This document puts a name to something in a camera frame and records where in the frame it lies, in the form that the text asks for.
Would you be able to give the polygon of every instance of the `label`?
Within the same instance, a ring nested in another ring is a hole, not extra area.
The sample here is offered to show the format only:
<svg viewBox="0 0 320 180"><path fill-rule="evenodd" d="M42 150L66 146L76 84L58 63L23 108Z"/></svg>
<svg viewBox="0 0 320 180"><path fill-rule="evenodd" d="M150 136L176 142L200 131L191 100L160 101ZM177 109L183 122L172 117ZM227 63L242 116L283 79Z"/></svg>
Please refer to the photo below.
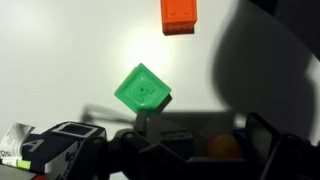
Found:
<svg viewBox="0 0 320 180"><path fill-rule="evenodd" d="M17 166L22 159L22 143L34 129L32 126L15 123L0 141L0 158L2 164Z"/></svg>

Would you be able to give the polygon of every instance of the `green cube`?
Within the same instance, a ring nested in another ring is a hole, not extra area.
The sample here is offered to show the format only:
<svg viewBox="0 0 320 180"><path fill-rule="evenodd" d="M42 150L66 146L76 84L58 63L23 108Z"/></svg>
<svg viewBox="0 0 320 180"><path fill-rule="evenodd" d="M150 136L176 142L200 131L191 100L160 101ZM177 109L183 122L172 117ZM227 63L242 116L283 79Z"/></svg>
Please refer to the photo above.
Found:
<svg viewBox="0 0 320 180"><path fill-rule="evenodd" d="M152 112L169 95L171 89L140 63L122 82L114 95L132 111Z"/></svg>

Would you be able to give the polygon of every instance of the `black object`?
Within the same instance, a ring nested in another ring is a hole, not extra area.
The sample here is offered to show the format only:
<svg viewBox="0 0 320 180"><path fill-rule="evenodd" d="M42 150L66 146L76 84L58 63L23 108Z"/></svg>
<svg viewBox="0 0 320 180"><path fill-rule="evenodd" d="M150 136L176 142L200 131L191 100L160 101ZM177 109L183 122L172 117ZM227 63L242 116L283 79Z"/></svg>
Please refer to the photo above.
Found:
<svg viewBox="0 0 320 180"><path fill-rule="evenodd" d="M264 163L256 158L224 161L187 158L180 150L163 143L169 140L172 141L169 144L174 144L176 141L192 150L192 146L188 146L192 136L186 131L166 132L162 143L151 144L141 132L127 129L118 131L110 142L101 137L85 140L68 179L86 180L94 174L99 179L108 179L111 173L119 171L129 179L142 180L319 179L319 166L314 163L320 162L320 150L308 141L278 132L257 114L249 114L246 128L237 134L238 138L247 139L245 146L252 147L253 156L265 159Z"/></svg>

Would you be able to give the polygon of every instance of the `orange block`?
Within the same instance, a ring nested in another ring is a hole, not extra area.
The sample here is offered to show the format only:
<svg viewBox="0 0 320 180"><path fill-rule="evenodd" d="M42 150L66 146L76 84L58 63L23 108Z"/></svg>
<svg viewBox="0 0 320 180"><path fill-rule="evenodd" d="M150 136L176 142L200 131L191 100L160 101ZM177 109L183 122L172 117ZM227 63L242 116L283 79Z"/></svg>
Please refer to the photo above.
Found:
<svg viewBox="0 0 320 180"><path fill-rule="evenodd" d="M196 0L161 0L164 34L183 34L194 31L197 22Z"/></svg>

